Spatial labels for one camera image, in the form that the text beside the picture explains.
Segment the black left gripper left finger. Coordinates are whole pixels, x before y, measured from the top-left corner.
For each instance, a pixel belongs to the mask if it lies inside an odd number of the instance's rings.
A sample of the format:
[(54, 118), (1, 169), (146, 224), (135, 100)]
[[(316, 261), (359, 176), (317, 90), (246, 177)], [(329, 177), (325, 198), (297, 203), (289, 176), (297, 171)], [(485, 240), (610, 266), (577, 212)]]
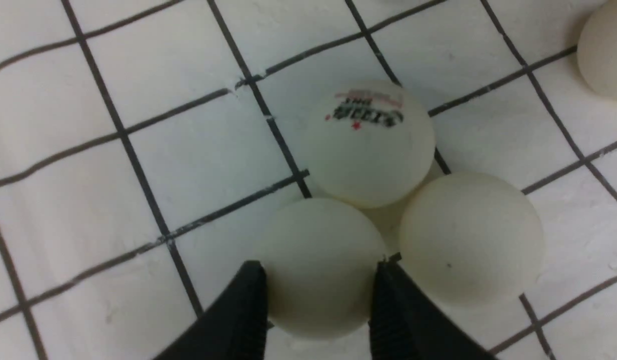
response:
[(158, 360), (263, 360), (267, 346), (267, 274), (246, 260), (213, 304)]

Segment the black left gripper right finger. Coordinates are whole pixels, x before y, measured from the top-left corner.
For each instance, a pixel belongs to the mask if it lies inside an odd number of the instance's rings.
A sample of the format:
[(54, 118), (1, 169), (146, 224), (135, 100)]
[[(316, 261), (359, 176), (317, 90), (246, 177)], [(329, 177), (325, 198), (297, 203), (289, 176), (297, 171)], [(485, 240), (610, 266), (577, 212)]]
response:
[(375, 271), (369, 321), (373, 360), (494, 360), (395, 262)]

